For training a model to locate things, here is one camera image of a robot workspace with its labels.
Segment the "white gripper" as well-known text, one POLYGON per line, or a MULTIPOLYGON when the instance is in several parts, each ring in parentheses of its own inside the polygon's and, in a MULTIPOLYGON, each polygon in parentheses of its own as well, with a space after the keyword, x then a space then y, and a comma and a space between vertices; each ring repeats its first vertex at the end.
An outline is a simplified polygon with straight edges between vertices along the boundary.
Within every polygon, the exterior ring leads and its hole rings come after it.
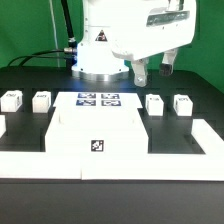
POLYGON ((111 22, 111 50, 132 61, 134 84, 144 87, 147 57, 164 52, 159 74, 170 76, 177 48, 192 42, 195 23, 196 0, 119 0, 111 22))

